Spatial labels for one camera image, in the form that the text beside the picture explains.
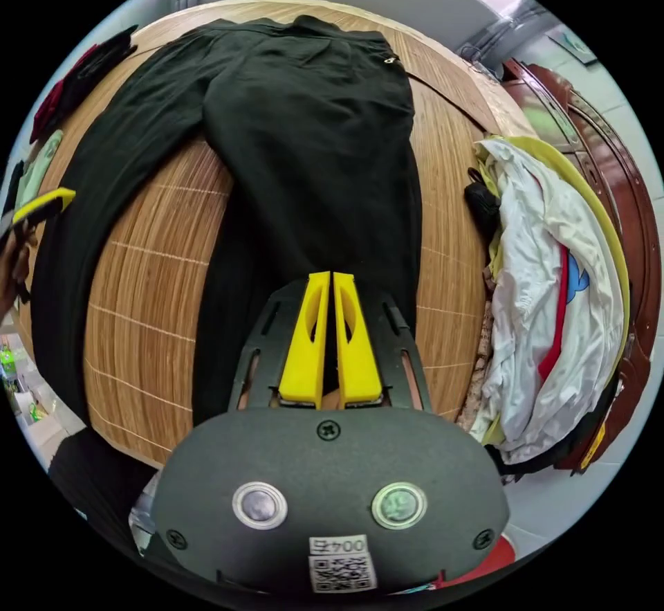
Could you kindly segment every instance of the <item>black pants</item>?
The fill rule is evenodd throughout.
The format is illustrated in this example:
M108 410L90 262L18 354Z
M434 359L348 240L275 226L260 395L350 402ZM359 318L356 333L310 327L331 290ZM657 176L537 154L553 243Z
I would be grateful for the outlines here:
M194 423L226 410L243 341L270 292L355 273L414 327L421 201L407 75L380 33L302 16L215 21L161 48L81 140L32 285L37 366L88 421L82 348L101 250L137 191L201 128L235 179L210 259L194 356Z

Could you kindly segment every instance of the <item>pile of clothes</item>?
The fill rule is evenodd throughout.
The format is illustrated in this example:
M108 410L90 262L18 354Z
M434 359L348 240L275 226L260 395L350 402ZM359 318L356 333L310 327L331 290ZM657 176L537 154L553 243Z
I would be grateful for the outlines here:
M494 136L477 156L466 200L488 244L490 300L457 423L494 448L502 472L529 472L517 466L555 463L546 454L616 380L627 267L602 204L555 148Z

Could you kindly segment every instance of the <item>sticker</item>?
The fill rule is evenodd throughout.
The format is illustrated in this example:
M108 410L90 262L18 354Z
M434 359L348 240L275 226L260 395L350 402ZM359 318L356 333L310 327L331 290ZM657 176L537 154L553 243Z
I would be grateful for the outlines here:
M309 538L314 592L361 592L378 587L366 535Z
M588 466L590 463L591 459L593 458L593 455L597 451L597 448L600 446L600 443L604 439L604 435L607 432L607 423L602 422L602 426L600 427L600 430L598 431L598 434L595 436L595 440L593 440L593 444L590 445L590 449L588 450L588 453L583 457L583 461L581 461L580 468L583 470Z

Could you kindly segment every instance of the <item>screw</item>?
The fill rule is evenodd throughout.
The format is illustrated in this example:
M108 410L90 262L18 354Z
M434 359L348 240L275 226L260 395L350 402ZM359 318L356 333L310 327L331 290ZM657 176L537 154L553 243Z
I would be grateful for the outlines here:
M318 425L316 433L321 440L335 440L341 433L341 427L331 419L326 419Z
M492 541L494 537L494 532L491 528L483 530L473 541L472 548L477 551L485 549Z
M177 530L167 530L166 539L174 549L184 551L187 548L187 541L184 535Z

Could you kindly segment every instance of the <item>green object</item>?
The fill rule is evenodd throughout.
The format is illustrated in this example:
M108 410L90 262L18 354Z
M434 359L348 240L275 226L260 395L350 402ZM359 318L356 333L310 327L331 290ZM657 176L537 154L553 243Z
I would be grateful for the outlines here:
M35 160L24 170L23 177L19 180L19 189L16 193L15 210L18 210L31 201L39 193L44 175L46 175L46 171L62 140L62 136L63 133L59 129L54 131L40 149Z
M0 350L0 364L5 376L8 380L13 380L16 377L16 363L14 362L14 354L8 349L3 348Z

